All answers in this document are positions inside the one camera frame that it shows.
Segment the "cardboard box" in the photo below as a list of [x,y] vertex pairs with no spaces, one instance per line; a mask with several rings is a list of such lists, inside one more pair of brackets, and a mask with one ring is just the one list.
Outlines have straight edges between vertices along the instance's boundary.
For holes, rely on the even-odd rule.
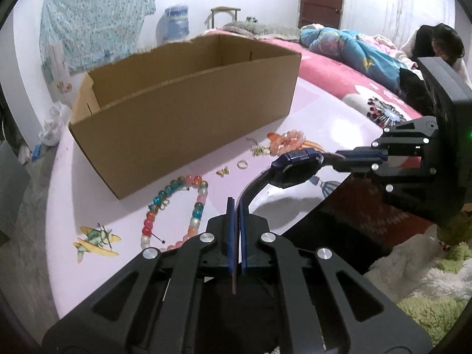
[[121,199],[288,115],[300,59],[236,36],[166,44],[86,75],[69,128]]

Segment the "beaded bracelet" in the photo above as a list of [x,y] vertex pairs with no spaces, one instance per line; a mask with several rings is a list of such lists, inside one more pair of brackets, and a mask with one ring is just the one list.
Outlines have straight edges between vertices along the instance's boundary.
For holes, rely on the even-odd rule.
[[156,219],[157,212],[159,210],[164,210],[166,206],[169,205],[169,198],[172,196],[172,194],[182,189],[189,190],[190,187],[198,189],[198,196],[194,210],[192,211],[192,218],[190,218],[187,234],[183,236],[181,241],[177,241],[175,245],[169,245],[167,248],[161,248],[160,251],[164,252],[166,250],[179,248],[189,238],[197,235],[208,196],[208,182],[203,181],[200,176],[180,176],[178,179],[172,180],[170,184],[164,188],[164,190],[159,191],[157,196],[154,197],[153,203],[148,206],[149,211],[146,213],[146,219],[144,221],[144,227],[142,229],[141,235],[141,249],[145,250],[150,247],[150,237],[153,235],[153,224],[154,220]]

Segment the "cartoon airplane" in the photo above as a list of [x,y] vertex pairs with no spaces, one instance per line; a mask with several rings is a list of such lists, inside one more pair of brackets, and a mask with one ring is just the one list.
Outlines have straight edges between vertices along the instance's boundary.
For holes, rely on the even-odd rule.
[[82,226],[80,231],[84,233],[87,238],[85,240],[78,238],[78,242],[74,242],[74,247],[77,248],[77,263],[82,262],[84,253],[95,253],[105,257],[116,257],[119,255],[112,250],[112,243],[121,241],[121,238],[112,234],[111,230],[106,230],[105,227],[98,224],[100,229],[92,229],[90,227]]

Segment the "gray blanket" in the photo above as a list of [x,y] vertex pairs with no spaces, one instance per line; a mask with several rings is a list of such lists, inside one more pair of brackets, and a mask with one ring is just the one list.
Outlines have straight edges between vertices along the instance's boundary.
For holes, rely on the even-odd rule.
[[291,42],[298,42],[300,39],[300,29],[288,28],[282,25],[266,25],[258,22],[234,21],[224,25],[222,30],[238,33],[257,40],[280,39]]

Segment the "blue blanket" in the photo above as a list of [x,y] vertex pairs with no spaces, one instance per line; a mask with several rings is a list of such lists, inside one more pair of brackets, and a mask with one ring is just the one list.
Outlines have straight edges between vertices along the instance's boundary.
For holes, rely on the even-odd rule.
[[334,28],[303,29],[300,42],[311,52],[342,62],[397,94],[400,68],[407,66],[359,40],[361,34]]

